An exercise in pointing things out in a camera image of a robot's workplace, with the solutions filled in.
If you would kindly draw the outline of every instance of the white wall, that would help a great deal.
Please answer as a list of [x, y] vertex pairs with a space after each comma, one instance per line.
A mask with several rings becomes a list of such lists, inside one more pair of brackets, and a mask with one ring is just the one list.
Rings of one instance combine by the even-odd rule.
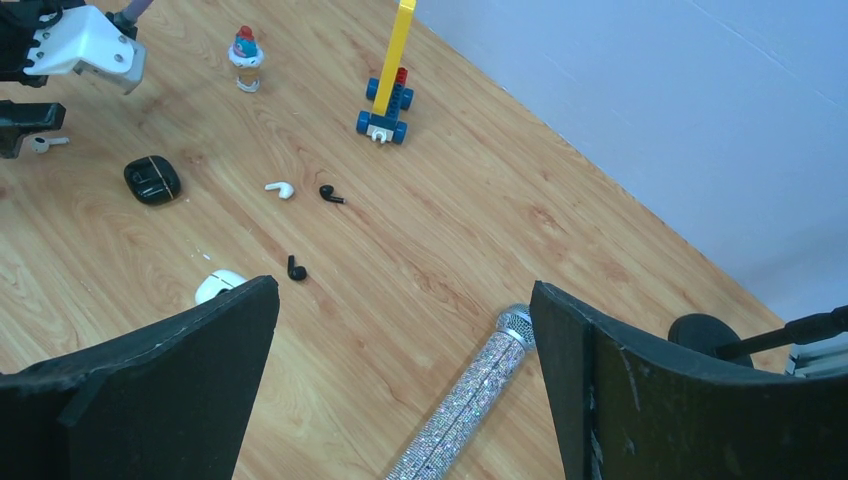
[[848, 303], [848, 2], [416, 16], [785, 320]]

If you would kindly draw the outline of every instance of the yellow bar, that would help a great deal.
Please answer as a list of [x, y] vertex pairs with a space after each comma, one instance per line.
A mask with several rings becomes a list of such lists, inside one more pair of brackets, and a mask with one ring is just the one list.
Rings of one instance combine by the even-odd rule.
[[392, 95], [395, 76], [400, 67], [400, 57], [403, 56], [406, 37], [409, 36], [409, 27], [412, 25], [412, 17], [415, 13], [415, 2], [416, 0], [400, 0], [398, 4], [395, 26], [392, 28], [386, 60], [383, 63], [383, 73], [380, 75], [380, 83], [377, 86], [377, 96], [374, 97], [372, 112], [377, 115], [385, 115], [389, 107], [389, 97]]

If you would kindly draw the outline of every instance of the toy ice cream cone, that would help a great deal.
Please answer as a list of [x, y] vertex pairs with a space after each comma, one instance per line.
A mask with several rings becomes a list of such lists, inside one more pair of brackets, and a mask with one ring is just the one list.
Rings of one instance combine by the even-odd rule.
[[259, 90], [259, 68], [265, 60], [265, 52], [256, 43], [250, 27], [241, 27], [230, 45], [230, 61], [236, 67], [236, 85], [249, 93]]

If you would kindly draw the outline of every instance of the blue wheel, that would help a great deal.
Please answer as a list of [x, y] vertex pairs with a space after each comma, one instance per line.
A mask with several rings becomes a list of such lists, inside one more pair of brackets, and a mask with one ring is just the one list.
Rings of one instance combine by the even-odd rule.
[[400, 108], [403, 110], [409, 110], [409, 107], [412, 105], [412, 97], [415, 96], [415, 92], [410, 88], [405, 88], [403, 93], [400, 95]]
[[379, 86], [380, 81], [376, 78], [370, 78], [368, 80], [368, 87], [365, 88], [365, 98], [368, 100], [374, 100], [374, 97], [377, 96], [377, 87]]
[[392, 142], [400, 145], [404, 138], [406, 138], [406, 122], [398, 122], [395, 127], [395, 134], [392, 135]]
[[371, 114], [365, 110], [359, 112], [359, 118], [356, 119], [356, 132], [365, 135], [368, 131], [368, 121], [371, 120]]

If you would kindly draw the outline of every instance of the silver microphone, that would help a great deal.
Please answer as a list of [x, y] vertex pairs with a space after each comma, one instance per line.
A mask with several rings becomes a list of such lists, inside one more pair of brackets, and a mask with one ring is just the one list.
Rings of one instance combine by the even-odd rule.
[[498, 316], [497, 331], [406, 448], [387, 480], [443, 478], [524, 356], [534, 348], [530, 308], [521, 303], [510, 305]]

